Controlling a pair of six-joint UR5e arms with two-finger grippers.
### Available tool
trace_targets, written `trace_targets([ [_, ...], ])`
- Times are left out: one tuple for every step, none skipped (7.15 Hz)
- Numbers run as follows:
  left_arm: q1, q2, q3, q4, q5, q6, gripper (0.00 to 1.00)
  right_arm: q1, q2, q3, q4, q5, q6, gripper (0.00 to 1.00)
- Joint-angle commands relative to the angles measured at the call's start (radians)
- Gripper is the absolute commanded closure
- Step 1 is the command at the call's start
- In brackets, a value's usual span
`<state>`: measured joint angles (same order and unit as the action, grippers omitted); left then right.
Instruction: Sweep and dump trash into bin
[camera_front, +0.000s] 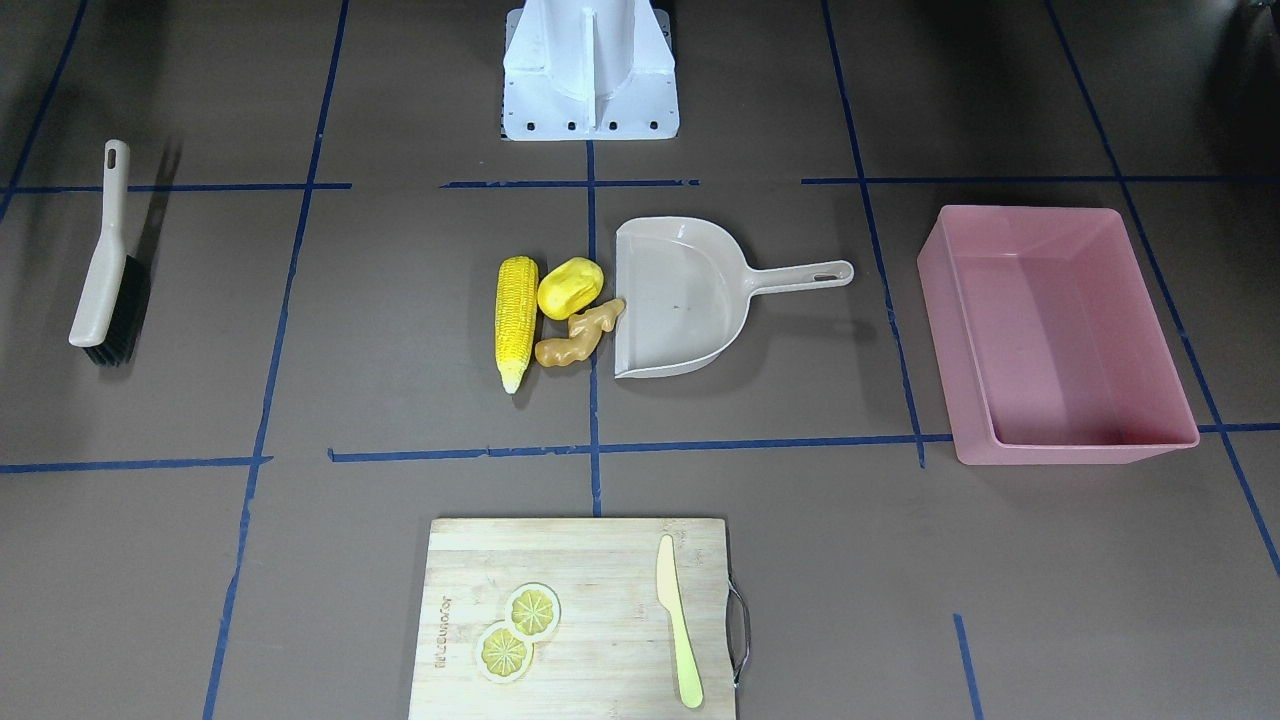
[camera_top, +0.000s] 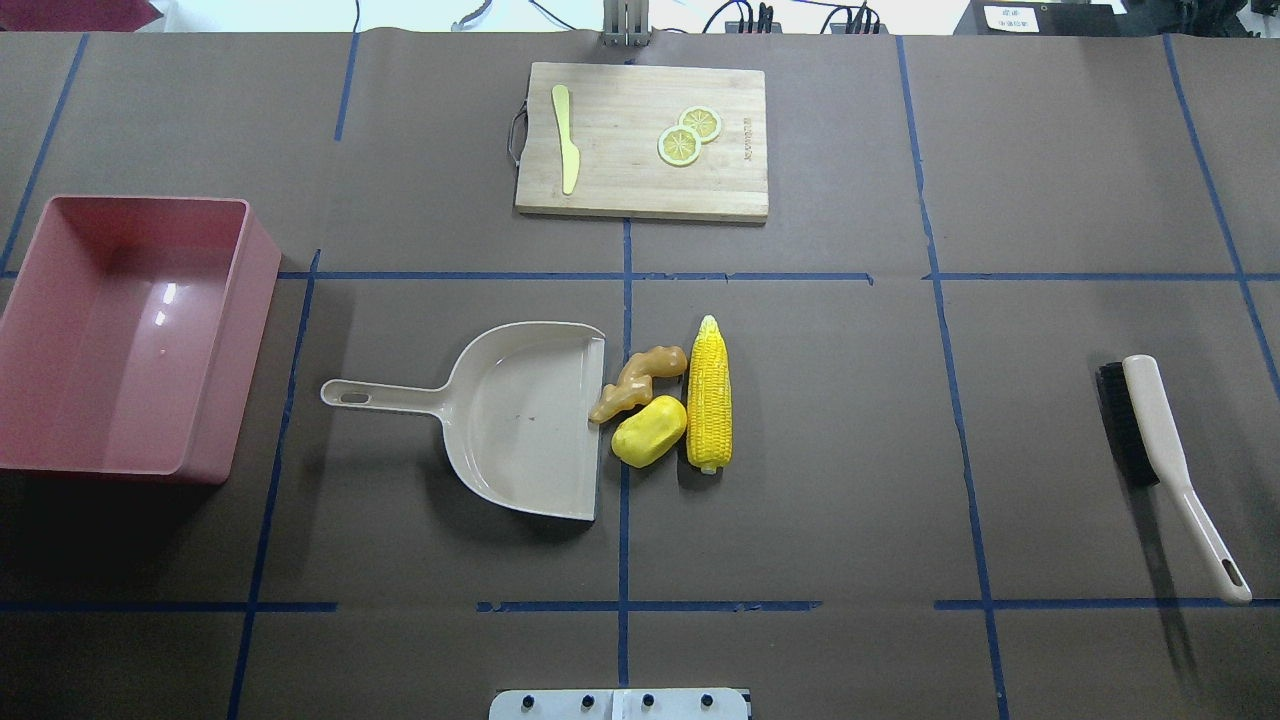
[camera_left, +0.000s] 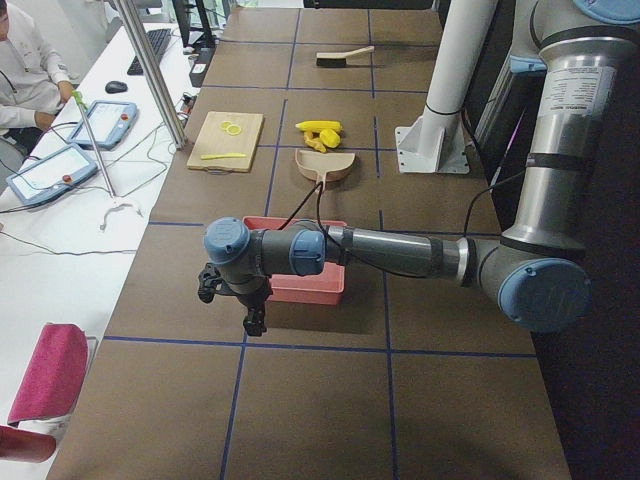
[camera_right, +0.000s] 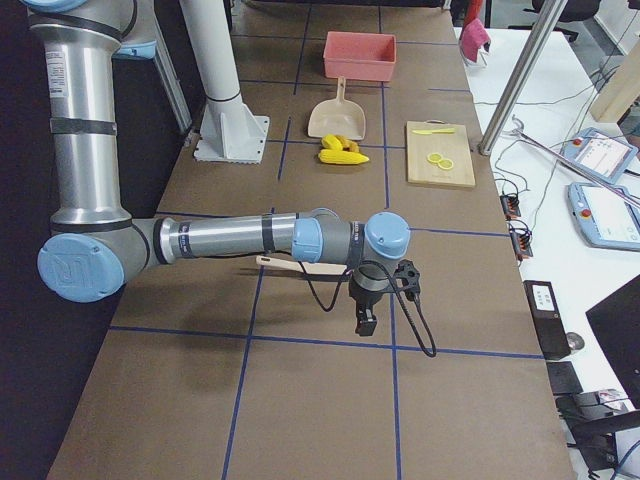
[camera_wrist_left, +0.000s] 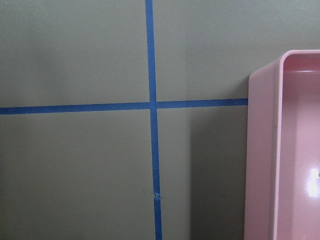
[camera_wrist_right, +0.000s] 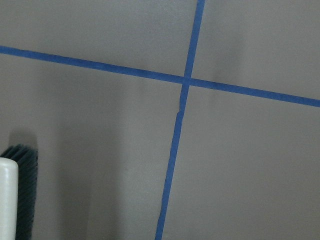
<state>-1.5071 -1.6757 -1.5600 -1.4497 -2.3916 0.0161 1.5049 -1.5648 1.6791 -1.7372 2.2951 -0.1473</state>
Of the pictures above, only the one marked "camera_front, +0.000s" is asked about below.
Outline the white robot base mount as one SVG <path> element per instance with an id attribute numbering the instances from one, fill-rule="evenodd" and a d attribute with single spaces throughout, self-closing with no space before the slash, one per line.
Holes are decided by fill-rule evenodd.
<path id="1" fill-rule="evenodd" d="M 526 1 L 506 17 L 500 131 L 516 142 L 678 135 L 667 1 Z"/>

